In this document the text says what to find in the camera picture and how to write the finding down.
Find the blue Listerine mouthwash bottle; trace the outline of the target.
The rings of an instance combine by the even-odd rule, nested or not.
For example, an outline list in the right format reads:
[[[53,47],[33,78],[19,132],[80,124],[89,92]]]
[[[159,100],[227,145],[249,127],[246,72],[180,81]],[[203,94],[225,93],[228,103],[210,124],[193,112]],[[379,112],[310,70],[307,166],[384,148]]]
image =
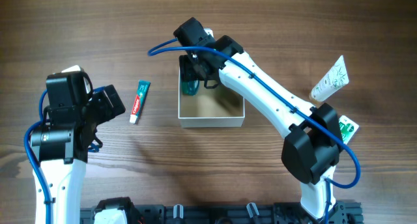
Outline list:
[[[195,96],[199,90],[199,80],[195,74],[193,63],[187,55],[179,57],[179,68],[182,93],[188,96]]]

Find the Colgate toothpaste tube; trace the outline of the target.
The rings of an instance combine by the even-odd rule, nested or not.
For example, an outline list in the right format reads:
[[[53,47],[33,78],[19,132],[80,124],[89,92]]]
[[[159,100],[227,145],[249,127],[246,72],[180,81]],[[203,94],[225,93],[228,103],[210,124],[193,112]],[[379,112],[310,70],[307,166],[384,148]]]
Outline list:
[[[137,124],[139,120],[150,85],[151,83],[149,81],[138,81],[136,97],[130,114],[131,124]]]

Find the white Pantene tube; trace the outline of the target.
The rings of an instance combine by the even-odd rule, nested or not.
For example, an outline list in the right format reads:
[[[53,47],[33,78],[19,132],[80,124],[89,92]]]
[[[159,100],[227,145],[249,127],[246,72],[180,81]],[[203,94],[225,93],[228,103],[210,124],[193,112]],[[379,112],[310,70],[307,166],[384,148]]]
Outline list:
[[[323,102],[349,83],[349,77],[343,55],[327,71],[323,78],[312,88],[309,97],[316,102]]]

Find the green white soap box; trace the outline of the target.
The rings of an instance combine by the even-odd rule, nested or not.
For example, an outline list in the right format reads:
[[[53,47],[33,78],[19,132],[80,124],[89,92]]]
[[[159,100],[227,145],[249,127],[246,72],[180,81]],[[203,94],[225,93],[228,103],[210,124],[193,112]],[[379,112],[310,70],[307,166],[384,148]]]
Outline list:
[[[348,144],[359,129],[359,125],[345,115],[339,118],[339,127],[344,144]]]

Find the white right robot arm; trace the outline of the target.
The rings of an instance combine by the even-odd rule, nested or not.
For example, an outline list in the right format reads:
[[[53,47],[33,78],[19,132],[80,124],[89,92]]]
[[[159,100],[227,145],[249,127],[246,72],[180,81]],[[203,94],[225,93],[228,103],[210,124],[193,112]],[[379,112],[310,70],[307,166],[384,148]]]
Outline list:
[[[215,39],[195,18],[173,33],[186,52],[179,57],[184,94],[199,87],[224,86],[245,98],[277,129],[284,143],[281,160],[300,182],[302,208],[315,219],[329,217],[333,177],[343,140],[339,118],[328,104],[315,107],[262,71],[229,36]]]

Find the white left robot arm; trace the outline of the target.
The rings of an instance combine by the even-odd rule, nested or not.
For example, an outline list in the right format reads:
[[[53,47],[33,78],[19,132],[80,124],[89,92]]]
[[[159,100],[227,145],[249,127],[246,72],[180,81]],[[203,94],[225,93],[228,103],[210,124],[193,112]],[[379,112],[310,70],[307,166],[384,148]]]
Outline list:
[[[97,127],[126,111],[115,87],[94,88],[83,70],[46,79],[40,120],[24,137],[33,166],[36,223],[79,223],[81,190],[88,155],[102,142]]]

